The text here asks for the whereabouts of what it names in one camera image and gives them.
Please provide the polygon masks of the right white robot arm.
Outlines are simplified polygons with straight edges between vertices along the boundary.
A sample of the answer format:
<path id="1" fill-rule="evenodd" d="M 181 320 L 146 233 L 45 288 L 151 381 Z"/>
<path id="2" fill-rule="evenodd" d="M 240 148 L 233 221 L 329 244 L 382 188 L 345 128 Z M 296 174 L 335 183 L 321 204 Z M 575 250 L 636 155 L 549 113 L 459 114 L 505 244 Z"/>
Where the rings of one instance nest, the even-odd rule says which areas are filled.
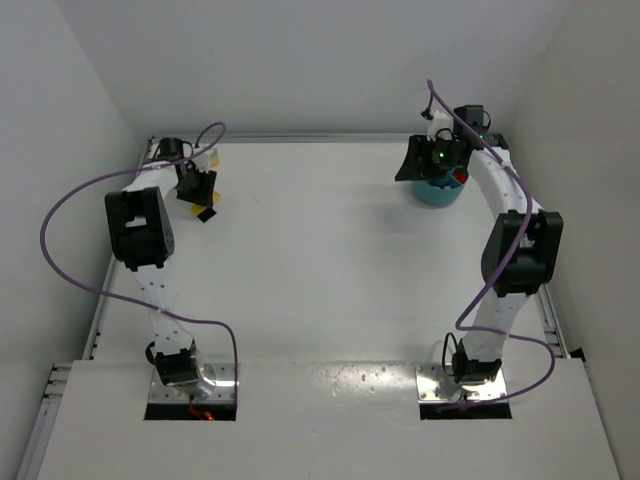
<path id="1" fill-rule="evenodd" d="M 458 384 L 483 384 L 497 377 L 517 313 L 553 276 L 564 220 L 525 188 L 483 106 L 464 105 L 451 114 L 426 107 L 421 115 L 427 131 L 410 136 L 396 181 L 408 183 L 418 201 L 446 207 L 473 179 L 494 218 L 481 255 L 485 284 L 464 311 L 475 319 L 457 327 L 464 336 L 445 369 Z"/>

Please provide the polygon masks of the purple lego brick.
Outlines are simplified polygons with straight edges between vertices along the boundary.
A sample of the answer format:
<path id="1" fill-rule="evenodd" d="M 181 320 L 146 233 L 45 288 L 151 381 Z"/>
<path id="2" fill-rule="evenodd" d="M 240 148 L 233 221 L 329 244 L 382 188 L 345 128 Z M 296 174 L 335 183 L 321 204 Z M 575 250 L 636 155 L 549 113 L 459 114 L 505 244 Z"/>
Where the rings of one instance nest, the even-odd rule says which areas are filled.
<path id="1" fill-rule="evenodd" d="M 436 179 L 431 183 L 433 188 L 440 190 L 452 190 L 458 187 L 458 183 L 453 179 Z"/>

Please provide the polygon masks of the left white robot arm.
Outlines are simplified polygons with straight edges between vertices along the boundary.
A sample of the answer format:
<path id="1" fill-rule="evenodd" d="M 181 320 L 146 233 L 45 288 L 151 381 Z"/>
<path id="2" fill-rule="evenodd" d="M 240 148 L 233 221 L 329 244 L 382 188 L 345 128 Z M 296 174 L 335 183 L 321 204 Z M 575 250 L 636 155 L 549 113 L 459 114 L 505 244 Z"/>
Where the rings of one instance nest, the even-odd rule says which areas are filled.
<path id="1" fill-rule="evenodd" d="M 132 272 L 143 301 L 151 305 L 154 340 L 147 359 L 165 386 L 187 390 L 203 379 L 194 336 L 168 316 L 173 298 L 168 287 L 169 259 L 175 237 L 165 206 L 176 197 L 196 209 L 206 221 L 214 214 L 215 182 L 219 156 L 215 148 L 185 156 L 186 142 L 163 138 L 157 157 L 137 174 L 131 184 L 105 196 L 111 247 L 115 258 Z"/>

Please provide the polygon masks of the red lego brick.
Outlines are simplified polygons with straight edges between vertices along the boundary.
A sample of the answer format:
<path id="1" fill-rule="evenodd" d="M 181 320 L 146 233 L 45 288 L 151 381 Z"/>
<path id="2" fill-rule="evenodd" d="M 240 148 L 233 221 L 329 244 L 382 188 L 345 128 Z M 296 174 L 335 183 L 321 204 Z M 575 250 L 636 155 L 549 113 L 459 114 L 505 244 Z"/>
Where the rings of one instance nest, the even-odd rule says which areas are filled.
<path id="1" fill-rule="evenodd" d="M 464 171 L 456 171 L 453 173 L 453 177 L 461 184 L 464 184 L 468 179 L 468 174 Z"/>

